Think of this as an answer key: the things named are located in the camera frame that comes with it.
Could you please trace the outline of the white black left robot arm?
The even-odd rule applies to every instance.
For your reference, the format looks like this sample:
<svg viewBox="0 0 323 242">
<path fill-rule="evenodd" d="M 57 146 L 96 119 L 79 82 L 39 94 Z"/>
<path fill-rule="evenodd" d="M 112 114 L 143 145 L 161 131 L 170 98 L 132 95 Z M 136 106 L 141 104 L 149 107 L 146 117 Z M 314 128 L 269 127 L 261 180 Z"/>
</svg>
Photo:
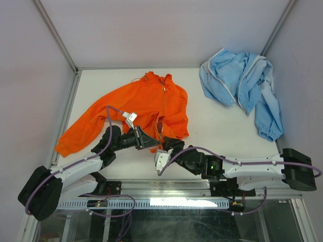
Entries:
<svg viewBox="0 0 323 242">
<path fill-rule="evenodd" d="M 135 147 L 151 148 L 160 142 L 146 134 L 140 126 L 122 133 L 118 126 L 109 126 L 99 143 L 84 158 L 55 169 L 40 166 L 18 195 L 27 214 L 38 221 L 50 217 L 58 205 L 78 196 L 91 194 L 106 197 L 115 195 L 106 178 L 99 173 L 116 159 L 116 152 Z"/>
</svg>

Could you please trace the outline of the orange zip jacket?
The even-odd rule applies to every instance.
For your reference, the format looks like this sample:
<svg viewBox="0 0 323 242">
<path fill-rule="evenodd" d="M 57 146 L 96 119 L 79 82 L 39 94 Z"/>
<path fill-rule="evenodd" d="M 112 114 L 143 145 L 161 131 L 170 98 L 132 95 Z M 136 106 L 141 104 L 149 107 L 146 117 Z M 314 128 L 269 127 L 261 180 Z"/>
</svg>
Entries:
<svg viewBox="0 0 323 242">
<path fill-rule="evenodd" d="M 160 142 L 166 137 L 181 140 L 189 136 L 187 104 L 187 92 L 173 82 L 171 74 L 145 73 L 95 101 L 63 133 L 55 151 L 63 157 L 81 151 L 100 134 L 108 117 L 121 122 L 128 132 L 124 113 L 137 114 L 133 124 Z"/>
</svg>

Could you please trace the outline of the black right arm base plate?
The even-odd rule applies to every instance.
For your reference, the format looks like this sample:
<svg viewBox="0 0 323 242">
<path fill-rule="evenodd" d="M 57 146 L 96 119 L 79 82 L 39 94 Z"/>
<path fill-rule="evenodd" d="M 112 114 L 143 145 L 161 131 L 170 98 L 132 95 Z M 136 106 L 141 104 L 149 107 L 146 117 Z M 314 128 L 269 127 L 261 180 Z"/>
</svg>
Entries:
<svg viewBox="0 0 323 242">
<path fill-rule="evenodd" d="M 255 197 L 255 189 L 244 191 L 239 188 L 236 179 L 228 179 L 226 181 L 209 182 L 210 193 L 212 197 Z"/>
</svg>

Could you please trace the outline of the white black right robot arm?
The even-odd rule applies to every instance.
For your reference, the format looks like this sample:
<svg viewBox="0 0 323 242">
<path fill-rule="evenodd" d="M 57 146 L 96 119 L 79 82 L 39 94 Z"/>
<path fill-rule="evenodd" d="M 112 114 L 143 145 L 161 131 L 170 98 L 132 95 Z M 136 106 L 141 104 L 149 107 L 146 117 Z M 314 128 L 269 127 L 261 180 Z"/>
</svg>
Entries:
<svg viewBox="0 0 323 242">
<path fill-rule="evenodd" d="M 283 188 L 301 192 L 316 191 L 316 177 L 322 174 L 312 166 L 311 159 L 291 148 L 280 154 L 257 158 L 220 156 L 202 147 L 184 147 L 182 140 L 165 138 L 157 150 L 155 170 L 162 175 L 171 164 L 177 164 L 194 175 L 201 176 L 231 195 L 257 188 Z"/>
</svg>

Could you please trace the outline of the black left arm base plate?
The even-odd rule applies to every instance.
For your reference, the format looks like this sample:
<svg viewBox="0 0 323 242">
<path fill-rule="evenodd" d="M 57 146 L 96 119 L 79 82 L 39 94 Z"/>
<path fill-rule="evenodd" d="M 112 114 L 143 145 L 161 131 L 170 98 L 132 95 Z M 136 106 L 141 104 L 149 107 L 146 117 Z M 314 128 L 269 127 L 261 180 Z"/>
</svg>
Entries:
<svg viewBox="0 0 323 242">
<path fill-rule="evenodd" d="M 82 197 L 107 197 L 109 195 L 120 195 L 122 189 L 122 182 L 121 181 L 99 181 L 98 185 L 94 189 L 93 192 L 87 192 Z"/>
</svg>

